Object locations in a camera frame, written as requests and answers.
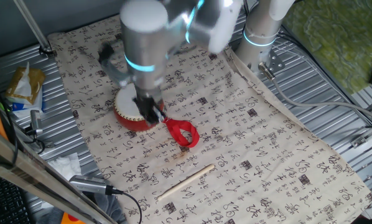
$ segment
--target red ribbon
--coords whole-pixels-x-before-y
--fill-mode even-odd
[[[165,119],[163,123],[167,125],[169,133],[171,133],[175,141],[181,146],[194,147],[198,143],[200,136],[198,135],[197,129],[194,128],[194,126],[190,122]],[[187,139],[180,132],[181,129],[192,134],[192,142],[187,141]]]

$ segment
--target calligraphy tablecloth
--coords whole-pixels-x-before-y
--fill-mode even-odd
[[[340,155],[230,49],[213,55],[183,46],[167,64],[167,114],[197,128],[197,146],[179,147],[165,124],[140,133],[123,128],[113,113],[119,88],[98,63],[100,43],[120,39],[119,33],[114,16],[51,34],[49,41],[81,135],[103,177],[139,201],[144,223],[350,223],[372,201]],[[123,55],[115,65],[125,71]],[[208,174],[156,200],[209,164],[215,168]],[[134,202],[119,201],[128,222],[137,223]]]

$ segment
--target wooden stick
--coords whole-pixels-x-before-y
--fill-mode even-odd
[[[181,189],[182,187],[185,187],[187,184],[191,183],[191,181],[199,178],[200,176],[206,174],[208,171],[212,170],[215,168],[215,165],[211,164],[209,166],[206,166],[206,168],[198,171],[197,173],[193,174],[192,176],[188,177],[184,181],[178,183],[177,185],[171,187],[169,190],[165,191],[162,195],[157,197],[157,200],[161,200],[165,198],[166,196],[174,193],[175,191]]]

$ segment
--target small drum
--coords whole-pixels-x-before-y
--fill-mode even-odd
[[[133,83],[128,84],[126,87],[120,89],[116,95],[114,102],[114,114],[116,115],[119,123],[126,129],[131,131],[147,131],[154,127],[154,125],[147,125],[143,116],[133,102],[136,97],[136,90]]]

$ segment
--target green fabric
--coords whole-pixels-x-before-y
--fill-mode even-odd
[[[371,0],[305,0],[291,7],[284,23],[349,93],[368,86]]]

